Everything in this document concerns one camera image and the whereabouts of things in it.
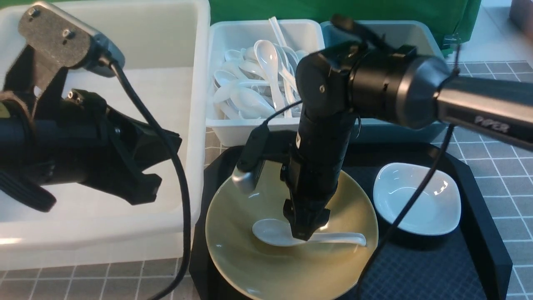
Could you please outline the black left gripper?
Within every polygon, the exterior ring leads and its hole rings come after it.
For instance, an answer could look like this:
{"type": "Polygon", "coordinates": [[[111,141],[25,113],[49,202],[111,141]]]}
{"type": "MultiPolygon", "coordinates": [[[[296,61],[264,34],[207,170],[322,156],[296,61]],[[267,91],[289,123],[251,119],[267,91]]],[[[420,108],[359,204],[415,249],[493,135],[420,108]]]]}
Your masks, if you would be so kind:
{"type": "Polygon", "coordinates": [[[130,205],[153,203],[162,183],[144,171],[172,161],[182,139],[164,130],[117,62],[103,57],[145,122],[110,107],[98,95],[72,89],[62,97],[69,69],[25,45],[4,82],[4,192],[23,205],[55,205],[46,185],[77,183],[130,205]]]}

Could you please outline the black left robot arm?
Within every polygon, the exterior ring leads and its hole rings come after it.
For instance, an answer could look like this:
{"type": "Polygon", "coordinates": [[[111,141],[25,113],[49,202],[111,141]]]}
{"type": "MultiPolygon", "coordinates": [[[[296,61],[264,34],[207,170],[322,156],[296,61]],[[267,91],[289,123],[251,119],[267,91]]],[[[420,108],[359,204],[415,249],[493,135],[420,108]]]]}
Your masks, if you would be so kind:
{"type": "Polygon", "coordinates": [[[164,130],[131,86],[119,56],[103,46],[84,46],[67,66],[25,45],[8,69],[1,91],[1,190],[36,211],[56,203],[46,185],[76,183],[117,196],[130,205],[153,203],[162,183],[144,171],[172,161],[183,203],[189,202],[182,139],[164,130]],[[118,78],[145,118],[110,107],[97,93],[72,89],[62,97],[67,74],[79,66],[102,67],[118,78]]]}

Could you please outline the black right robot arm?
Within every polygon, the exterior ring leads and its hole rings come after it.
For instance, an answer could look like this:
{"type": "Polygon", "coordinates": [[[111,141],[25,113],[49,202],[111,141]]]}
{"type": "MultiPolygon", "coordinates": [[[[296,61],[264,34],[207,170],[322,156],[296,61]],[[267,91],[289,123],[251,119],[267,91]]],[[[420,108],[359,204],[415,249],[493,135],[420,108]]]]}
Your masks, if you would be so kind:
{"type": "Polygon", "coordinates": [[[334,14],[331,24],[360,42],[311,53],[295,76],[303,110],[291,145],[283,213],[292,236],[309,240],[327,224],[326,205],[356,118],[419,130],[436,121],[532,150],[532,84],[459,76],[415,46],[388,45],[364,25],[334,14]]]}

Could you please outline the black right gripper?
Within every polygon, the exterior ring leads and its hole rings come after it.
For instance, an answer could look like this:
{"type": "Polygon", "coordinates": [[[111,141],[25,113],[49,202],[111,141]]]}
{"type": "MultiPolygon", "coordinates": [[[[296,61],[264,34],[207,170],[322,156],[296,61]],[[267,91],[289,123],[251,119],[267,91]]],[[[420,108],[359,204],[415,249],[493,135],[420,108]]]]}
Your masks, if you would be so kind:
{"type": "Polygon", "coordinates": [[[340,165],[291,161],[281,166],[280,179],[289,191],[282,214],[292,237],[308,241],[327,224],[331,211],[326,207],[337,190],[339,174],[340,165]]]}

